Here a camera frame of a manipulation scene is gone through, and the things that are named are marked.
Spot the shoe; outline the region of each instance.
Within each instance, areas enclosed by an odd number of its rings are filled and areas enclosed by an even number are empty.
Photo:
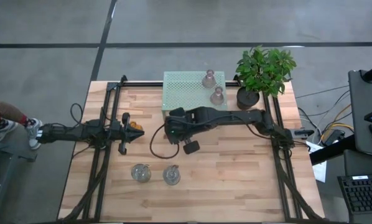
[[[19,124],[14,121],[7,121],[8,125],[5,128],[0,129],[0,142],[4,139],[7,133],[15,130]]]
[[[35,121],[35,124],[33,126],[26,127],[26,131],[29,135],[29,144],[30,148],[32,150],[36,150],[41,146],[41,143],[39,143],[37,138],[38,129],[42,126],[42,121],[32,118]]]

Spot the butcher block tabletop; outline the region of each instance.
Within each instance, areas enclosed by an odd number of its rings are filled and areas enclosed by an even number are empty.
[[[91,83],[83,121],[99,118],[106,85],[107,82]],[[239,110],[236,105],[237,90],[238,87],[226,87],[229,110]],[[272,101],[269,101],[275,118]],[[279,104],[285,128],[300,128],[291,83],[286,83],[285,94],[279,96]],[[199,141],[199,151],[186,155],[182,143],[176,157],[158,159],[150,153],[149,143],[156,129],[164,123],[161,106],[162,87],[121,88],[117,119],[121,120],[122,114],[128,112],[131,121],[140,124],[145,134],[127,144],[126,156],[118,152],[119,141],[113,143],[101,222],[284,221],[270,140],[252,135],[245,125],[220,126],[192,138]],[[264,110],[263,96],[252,109]],[[86,143],[78,142],[74,154],[86,147]],[[171,156],[176,152],[176,146],[169,144],[163,129],[158,132],[152,148],[162,156]],[[88,149],[72,159],[59,218],[68,215],[86,192],[93,151]],[[291,159],[299,192],[323,217],[307,148],[293,148]],[[131,168],[136,164],[149,165],[149,182],[141,184],[133,180]],[[177,185],[167,185],[163,180],[162,172],[169,165],[179,166],[181,178]],[[289,192],[287,198],[292,217],[295,217]],[[91,203],[92,216],[95,202],[96,193]]]

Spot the keyboard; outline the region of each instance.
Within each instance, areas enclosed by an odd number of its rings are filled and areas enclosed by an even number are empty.
[[[338,182],[350,213],[372,213],[372,175],[338,177]]]

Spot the green leaves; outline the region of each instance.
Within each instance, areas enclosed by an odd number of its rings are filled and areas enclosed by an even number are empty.
[[[291,71],[297,66],[289,50],[262,49],[261,46],[243,51],[236,72],[247,91],[262,91],[277,97],[284,94],[284,82],[291,80]]]

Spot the concrete floor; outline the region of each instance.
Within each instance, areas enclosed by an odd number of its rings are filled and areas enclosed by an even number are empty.
[[[0,1],[0,44],[98,43],[110,0]],[[372,0],[122,0],[113,14],[108,42],[370,42]],[[106,49],[98,80],[161,80],[168,70],[225,71],[233,78],[244,49]],[[372,68],[372,47],[290,49],[296,96],[347,85],[349,70]],[[83,105],[97,49],[0,49],[0,100],[45,123],[72,125],[69,108]],[[308,114],[332,107],[347,88],[297,99]],[[331,122],[350,103],[343,100],[320,123]],[[312,120],[318,123],[321,116]],[[343,120],[353,125],[351,116]],[[309,123],[302,122],[307,128]],[[27,150],[19,128],[8,140]],[[73,143],[38,150],[22,162],[9,187],[1,223],[55,220]],[[326,216],[345,221],[335,180],[342,158],[328,163],[327,183],[318,183]]]

